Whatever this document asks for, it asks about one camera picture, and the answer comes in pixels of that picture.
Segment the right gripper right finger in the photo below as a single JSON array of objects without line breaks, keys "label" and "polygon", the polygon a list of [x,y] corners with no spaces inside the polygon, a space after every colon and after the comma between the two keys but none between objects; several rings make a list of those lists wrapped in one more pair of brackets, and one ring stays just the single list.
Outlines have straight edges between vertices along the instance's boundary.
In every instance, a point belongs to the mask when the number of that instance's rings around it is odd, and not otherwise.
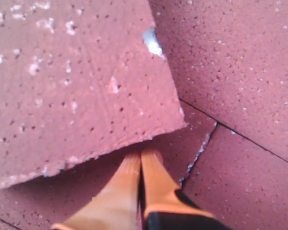
[{"label": "right gripper right finger", "polygon": [[164,167],[158,150],[142,151],[141,173],[144,230],[230,229],[184,194]]}]

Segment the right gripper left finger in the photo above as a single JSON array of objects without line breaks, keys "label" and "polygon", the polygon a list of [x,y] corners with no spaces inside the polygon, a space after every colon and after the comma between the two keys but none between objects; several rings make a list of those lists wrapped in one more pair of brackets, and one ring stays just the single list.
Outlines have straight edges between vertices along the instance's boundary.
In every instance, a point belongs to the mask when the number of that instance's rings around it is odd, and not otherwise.
[{"label": "right gripper left finger", "polygon": [[125,156],[106,186],[86,206],[53,230],[136,230],[141,158]]}]

